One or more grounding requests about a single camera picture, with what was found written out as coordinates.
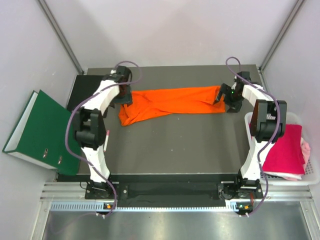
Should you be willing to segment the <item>orange t shirt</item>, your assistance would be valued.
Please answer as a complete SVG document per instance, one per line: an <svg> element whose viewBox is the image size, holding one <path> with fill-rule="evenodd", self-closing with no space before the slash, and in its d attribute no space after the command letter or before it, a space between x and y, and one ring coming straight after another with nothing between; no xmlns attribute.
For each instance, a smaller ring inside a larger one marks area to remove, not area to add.
<svg viewBox="0 0 320 240"><path fill-rule="evenodd" d="M132 92L132 104L122 105L119 120L123 127L171 114L220 114L225 103L218 96L219 86L150 89Z"/></svg>

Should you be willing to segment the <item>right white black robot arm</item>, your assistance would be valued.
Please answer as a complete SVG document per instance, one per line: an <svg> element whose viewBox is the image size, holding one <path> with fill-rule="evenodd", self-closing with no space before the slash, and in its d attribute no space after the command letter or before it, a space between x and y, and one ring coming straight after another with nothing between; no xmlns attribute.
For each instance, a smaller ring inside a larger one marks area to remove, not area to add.
<svg viewBox="0 0 320 240"><path fill-rule="evenodd" d="M286 128L287 103L273 99L261 85L253 83L248 71L236 73L233 86L223 83L213 103L224 102L229 107L229 113L238 113L243 100L253 106L251 122L247 124L251 142L245 163L235 180L219 184L219 194L226 200L245 198L261 191L263 164Z"/></svg>

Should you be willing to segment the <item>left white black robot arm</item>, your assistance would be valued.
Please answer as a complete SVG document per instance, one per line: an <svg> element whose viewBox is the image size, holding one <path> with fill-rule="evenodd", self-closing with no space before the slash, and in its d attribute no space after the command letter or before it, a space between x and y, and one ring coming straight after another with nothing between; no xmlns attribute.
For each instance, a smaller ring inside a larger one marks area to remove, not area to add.
<svg viewBox="0 0 320 240"><path fill-rule="evenodd" d="M95 91L98 96L82 104L72 119L73 137L83 151L90 170L87 182L86 199L108 199L114 196L114 187L106 180L110 179L110 170L105 160L109 132L105 128L104 118L108 107L115 104L131 105L133 97L129 83L131 70L118 65L110 74L104 76Z"/></svg>

